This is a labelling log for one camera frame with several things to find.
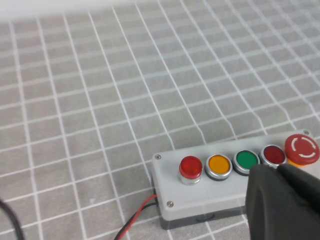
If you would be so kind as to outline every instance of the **illuminated button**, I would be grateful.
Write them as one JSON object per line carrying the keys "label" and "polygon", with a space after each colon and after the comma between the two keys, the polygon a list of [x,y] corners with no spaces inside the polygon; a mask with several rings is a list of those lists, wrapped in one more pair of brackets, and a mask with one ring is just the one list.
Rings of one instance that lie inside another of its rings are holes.
{"label": "illuminated button", "polygon": [[250,168],[255,164],[260,164],[260,160],[253,151],[241,150],[234,155],[232,164],[238,174],[248,176]]}
{"label": "illuminated button", "polygon": [[265,146],[259,154],[261,163],[276,168],[287,162],[285,152],[277,145]]}
{"label": "illuminated button", "polygon": [[202,163],[199,158],[195,156],[186,156],[182,159],[178,177],[183,184],[196,184],[200,181],[202,174]]}
{"label": "illuminated button", "polygon": [[289,136],[284,143],[288,162],[295,166],[315,163],[320,157],[319,146],[311,137],[303,134]]}
{"label": "illuminated button", "polygon": [[209,178],[222,181],[229,177],[232,171],[232,163],[224,155],[213,155],[206,160],[204,171]]}

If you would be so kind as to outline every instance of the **table surface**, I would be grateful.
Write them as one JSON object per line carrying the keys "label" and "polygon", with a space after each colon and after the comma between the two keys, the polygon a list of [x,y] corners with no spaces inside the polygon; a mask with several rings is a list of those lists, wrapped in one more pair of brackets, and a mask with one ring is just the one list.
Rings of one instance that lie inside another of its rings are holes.
{"label": "table surface", "polygon": [[[306,128],[320,143],[320,5],[170,0],[0,23],[0,198],[28,240],[111,240],[155,152]],[[12,240],[0,213],[0,239]],[[247,240],[244,215],[128,240]]]}

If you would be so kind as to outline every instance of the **yellow button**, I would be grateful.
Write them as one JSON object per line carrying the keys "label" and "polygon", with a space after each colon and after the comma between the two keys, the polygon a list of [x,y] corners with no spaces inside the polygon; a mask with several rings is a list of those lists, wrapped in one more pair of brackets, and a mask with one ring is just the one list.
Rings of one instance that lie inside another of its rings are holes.
{"label": "yellow button", "polygon": [[209,168],[217,174],[225,174],[230,169],[228,159],[221,155],[214,155],[209,159]]}

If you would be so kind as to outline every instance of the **black wire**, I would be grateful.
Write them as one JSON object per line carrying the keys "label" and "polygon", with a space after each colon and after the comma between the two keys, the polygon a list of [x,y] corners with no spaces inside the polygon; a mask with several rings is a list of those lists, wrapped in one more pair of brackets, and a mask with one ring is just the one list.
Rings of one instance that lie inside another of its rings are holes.
{"label": "black wire", "polygon": [[11,224],[15,230],[16,238],[18,240],[25,240],[24,233],[22,232],[20,227],[20,222],[16,214],[14,213],[14,211],[12,211],[12,209],[7,204],[5,204],[1,199],[0,199],[0,208],[5,212],[5,214],[10,219]]}
{"label": "black wire", "polygon": [[[152,202],[149,204],[144,205],[144,207],[142,208],[142,210],[151,207],[151,206],[157,206],[158,203],[157,202]],[[130,219],[125,223],[125,225],[123,225],[123,227],[120,229],[120,231],[117,233],[117,235],[115,236],[114,240],[119,240],[120,235],[122,234],[122,232],[126,229],[126,227],[131,223],[132,219],[135,217],[137,212],[135,212],[132,217],[130,217]]]}

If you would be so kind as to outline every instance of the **green button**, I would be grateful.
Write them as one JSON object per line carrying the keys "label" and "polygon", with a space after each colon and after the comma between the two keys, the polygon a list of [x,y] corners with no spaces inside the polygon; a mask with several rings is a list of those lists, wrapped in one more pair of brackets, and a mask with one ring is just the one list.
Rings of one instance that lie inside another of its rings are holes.
{"label": "green button", "polygon": [[250,151],[243,150],[236,155],[236,161],[244,169],[250,169],[258,163],[257,157]]}

